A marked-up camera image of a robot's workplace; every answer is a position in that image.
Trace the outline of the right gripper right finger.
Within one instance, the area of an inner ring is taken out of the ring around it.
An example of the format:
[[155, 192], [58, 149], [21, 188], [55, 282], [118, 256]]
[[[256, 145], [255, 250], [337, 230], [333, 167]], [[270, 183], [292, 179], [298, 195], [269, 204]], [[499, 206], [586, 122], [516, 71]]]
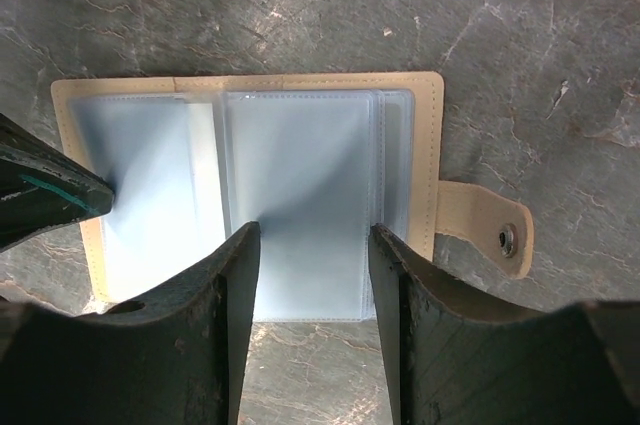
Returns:
[[639, 306], [544, 313], [478, 290], [384, 226], [369, 235], [396, 424], [635, 424]]

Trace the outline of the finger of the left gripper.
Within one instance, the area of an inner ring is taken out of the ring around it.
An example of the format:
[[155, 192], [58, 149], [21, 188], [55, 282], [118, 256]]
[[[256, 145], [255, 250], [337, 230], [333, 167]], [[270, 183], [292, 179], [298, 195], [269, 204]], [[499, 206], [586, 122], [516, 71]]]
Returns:
[[99, 176], [1, 117], [1, 250], [103, 216], [114, 191]]

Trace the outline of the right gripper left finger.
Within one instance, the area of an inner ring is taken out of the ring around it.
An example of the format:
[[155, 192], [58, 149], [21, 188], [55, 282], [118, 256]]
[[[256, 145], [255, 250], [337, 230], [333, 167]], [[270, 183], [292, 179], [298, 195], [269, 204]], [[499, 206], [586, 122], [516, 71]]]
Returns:
[[243, 225], [211, 255], [103, 314], [1, 306], [5, 424], [234, 424], [260, 262]]

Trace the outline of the beige leather card holder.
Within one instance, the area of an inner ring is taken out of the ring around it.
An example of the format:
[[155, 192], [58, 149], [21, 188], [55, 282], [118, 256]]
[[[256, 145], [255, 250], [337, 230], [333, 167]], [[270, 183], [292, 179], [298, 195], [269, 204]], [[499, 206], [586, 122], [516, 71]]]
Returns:
[[66, 79], [51, 93], [65, 154], [115, 193], [81, 226], [99, 300], [157, 286], [250, 221], [257, 321], [371, 318], [378, 223], [424, 258], [441, 234], [509, 277], [531, 267], [526, 206], [439, 177], [438, 73]]

